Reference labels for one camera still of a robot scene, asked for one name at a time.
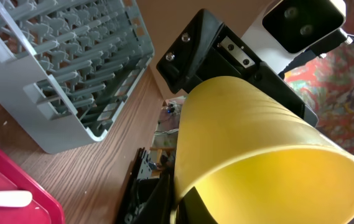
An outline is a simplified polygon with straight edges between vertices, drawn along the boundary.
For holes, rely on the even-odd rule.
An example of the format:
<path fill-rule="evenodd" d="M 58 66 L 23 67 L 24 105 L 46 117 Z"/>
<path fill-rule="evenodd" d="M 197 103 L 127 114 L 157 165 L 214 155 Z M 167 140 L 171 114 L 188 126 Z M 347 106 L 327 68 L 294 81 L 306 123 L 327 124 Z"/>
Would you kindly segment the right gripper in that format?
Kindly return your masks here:
<path fill-rule="evenodd" d="M 319 119 L 315 112 L 235 33 L 223 25 L 207 9 L 196 13 L 156 65 L 169 90 L 176 94 L 194 76 L 195 85 L 219 76 L 237 77 L 255 86 L 311 126 L 316 126 Z"/>

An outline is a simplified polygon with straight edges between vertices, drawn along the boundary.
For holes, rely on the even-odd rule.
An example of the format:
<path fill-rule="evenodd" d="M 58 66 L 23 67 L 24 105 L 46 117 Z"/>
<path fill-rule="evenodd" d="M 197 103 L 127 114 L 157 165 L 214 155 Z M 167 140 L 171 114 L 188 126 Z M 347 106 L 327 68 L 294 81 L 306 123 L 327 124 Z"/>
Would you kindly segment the yellow plastic cup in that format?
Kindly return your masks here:
<path fill-rule="evenodd" d="M 196 86 L 180 117 L 175 199 L 195 189 L 218 223 L 348 223 L 354 155 L 236 77 Z"/>

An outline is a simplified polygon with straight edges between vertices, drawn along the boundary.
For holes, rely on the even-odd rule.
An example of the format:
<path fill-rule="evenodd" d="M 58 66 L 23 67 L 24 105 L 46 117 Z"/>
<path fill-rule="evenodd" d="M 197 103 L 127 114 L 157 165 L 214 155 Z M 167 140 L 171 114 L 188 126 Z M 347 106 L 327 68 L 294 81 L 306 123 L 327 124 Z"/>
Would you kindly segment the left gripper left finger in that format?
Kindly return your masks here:
<path fill-rule="evenodd" d="M 172 205 L 169 174 L 157 179 L 134 179 L 123 196 L 116 223 L 169 224 Z"/>

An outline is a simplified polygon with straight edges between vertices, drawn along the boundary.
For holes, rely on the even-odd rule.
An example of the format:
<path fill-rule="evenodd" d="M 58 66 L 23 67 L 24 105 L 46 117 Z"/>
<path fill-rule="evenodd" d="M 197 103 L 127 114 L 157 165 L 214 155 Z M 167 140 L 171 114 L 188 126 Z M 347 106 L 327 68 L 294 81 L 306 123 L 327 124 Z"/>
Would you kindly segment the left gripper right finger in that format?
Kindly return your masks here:
<path fill-rule="evenodd" d="M 191 188 L 179 202 L 176 224 L 217 224 L 196 188 Z"/>

